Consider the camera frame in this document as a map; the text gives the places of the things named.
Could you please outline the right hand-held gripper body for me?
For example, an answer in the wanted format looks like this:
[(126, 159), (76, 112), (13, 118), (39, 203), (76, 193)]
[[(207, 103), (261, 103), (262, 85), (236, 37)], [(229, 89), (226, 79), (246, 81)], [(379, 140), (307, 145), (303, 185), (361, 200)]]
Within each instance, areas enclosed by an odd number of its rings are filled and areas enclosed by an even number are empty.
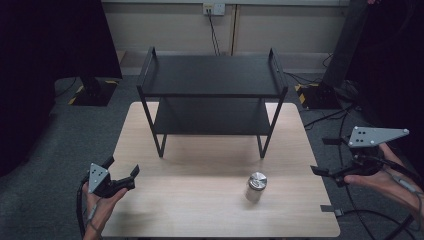
[(344, 177), (347, 175), (370, 176), (379, 172), (384, 166), (406, 175), (406, 169), (393, 161), (378, 155), (379, 145), (405, 137), (408, 129), (373, 128), (355, 126), (348, 142), (353, 159), (347, 166), (329, 172), (339, 187), (346, 186)]

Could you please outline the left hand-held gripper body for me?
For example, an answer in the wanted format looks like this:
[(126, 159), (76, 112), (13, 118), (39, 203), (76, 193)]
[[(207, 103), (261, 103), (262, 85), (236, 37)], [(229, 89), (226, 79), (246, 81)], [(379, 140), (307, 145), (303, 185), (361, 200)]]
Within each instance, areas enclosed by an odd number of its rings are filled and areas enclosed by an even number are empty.
[(134, 189), (135, 178), (129, 175), (120, 180), (112, 180), (108, 169), (92, 163), (89, 169), (88, 192), (102, 198), (110, 198), (121, 189)]

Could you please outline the person's left hand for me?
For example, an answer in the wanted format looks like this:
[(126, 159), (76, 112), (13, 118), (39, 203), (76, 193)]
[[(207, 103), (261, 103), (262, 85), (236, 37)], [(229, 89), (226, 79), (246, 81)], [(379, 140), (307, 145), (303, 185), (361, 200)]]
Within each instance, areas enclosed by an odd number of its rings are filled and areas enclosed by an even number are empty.
[(82, 191), (86, 197), (87, 214), (92, 216), (87, 223), (85, 232), (88, 229), (92, 229), (102, 233), (116, 204), (125, 196), (127, 189), (121, 189), (110, 198), (101, 198), (95, 194), (89, 193), (88, 183), (83, 185)]

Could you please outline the person's right hand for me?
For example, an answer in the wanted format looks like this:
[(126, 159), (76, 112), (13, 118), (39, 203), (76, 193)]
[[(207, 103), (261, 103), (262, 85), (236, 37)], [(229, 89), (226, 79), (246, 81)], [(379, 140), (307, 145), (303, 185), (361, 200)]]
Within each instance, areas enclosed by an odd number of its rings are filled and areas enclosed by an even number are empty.
[[(387, 160), (402, 164), (402, 161), (393, 153), (386, 143), (380, 144), (379, 149), (383, 152), (383, 156)], [(379, 171), (370, 176), (347, 175), (344, 177), (344, 181), (350, 185), (375, 190), (387, 197), (392, 197), (396, 189), (399, 188), (399, 185), (394, 182), (392, 177), (384, 171)]]

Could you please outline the grey tape tab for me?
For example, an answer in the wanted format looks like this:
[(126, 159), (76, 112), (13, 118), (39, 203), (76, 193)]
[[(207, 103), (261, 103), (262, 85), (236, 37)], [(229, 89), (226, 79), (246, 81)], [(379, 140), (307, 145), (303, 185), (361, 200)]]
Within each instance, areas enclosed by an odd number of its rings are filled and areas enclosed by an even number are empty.
[(344, 211), (342, 209), (336, 209), (332, 205), (320, 205), (322, 212), (333, 213), (336, 217), (344, 216)]

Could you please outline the black stand base striped edge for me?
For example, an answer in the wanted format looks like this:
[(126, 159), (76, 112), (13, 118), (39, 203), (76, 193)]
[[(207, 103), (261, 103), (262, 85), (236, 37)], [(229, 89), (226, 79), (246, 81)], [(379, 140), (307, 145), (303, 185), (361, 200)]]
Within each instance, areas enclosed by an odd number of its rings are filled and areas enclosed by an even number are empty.
[(309, 110), (313, 109), (340, 109), (335, 90), (324, 84), (314, 83), (295, 86), (301, 105)]
[(107, 106), (119, 82), (98, 80), (95, 77), (82, 77), (82, 86), (68, 104), (73, 106)]

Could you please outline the silver metal can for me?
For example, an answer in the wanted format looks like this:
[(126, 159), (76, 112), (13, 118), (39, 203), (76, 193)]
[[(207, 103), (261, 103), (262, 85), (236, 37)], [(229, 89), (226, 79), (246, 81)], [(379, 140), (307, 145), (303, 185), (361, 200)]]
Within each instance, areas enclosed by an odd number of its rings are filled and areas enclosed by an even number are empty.
[(254, 172), (246, 183), (245, 197), (249, 202), (257, 203), (268, 184), (268, 178), (261, 172)]

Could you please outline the black curtain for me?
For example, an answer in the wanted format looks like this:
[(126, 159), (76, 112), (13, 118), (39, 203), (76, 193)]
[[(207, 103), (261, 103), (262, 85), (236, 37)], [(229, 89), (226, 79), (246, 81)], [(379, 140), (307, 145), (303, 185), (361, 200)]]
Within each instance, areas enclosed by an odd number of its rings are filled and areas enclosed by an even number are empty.
[(0, 177), (26, 160), (69, 77), (122, 77), (102, 1), (0, 0)]
[(424, 0), (369, 7), (349, 76), (385, 127), (407, 128), (399, 147), (424, 169)]

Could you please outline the dark metal stand column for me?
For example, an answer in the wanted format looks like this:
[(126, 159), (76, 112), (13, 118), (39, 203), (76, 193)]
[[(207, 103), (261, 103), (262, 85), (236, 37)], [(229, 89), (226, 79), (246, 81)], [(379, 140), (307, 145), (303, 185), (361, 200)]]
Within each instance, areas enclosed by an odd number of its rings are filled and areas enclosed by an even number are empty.
[(368, 15), (367, 0), (350, 0), (347, 16), (333, 52), (332, 60), (324, 74), (322, 83), (340, 87), (360, 41)]

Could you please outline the black two-tier shelf rack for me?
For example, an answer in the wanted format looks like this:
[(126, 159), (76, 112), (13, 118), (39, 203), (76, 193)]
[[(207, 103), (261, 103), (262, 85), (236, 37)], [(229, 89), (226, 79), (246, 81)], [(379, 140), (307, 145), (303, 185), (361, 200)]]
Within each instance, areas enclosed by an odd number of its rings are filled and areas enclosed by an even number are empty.
[(264, 157), (288, 91), (275, 50), (260, 56), (161, 55), (150, 48), (137, 90), (157, 152), (169, 135), (247, 135)]

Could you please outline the white wall socket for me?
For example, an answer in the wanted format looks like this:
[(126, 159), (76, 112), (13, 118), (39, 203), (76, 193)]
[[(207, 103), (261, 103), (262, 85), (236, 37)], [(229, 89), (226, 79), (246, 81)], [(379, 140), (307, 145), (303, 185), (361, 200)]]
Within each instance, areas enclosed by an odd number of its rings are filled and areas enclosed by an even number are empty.
[(224, 16), (225, 15), (224, 3), (203, 3), (203, 14), (207, 16)]

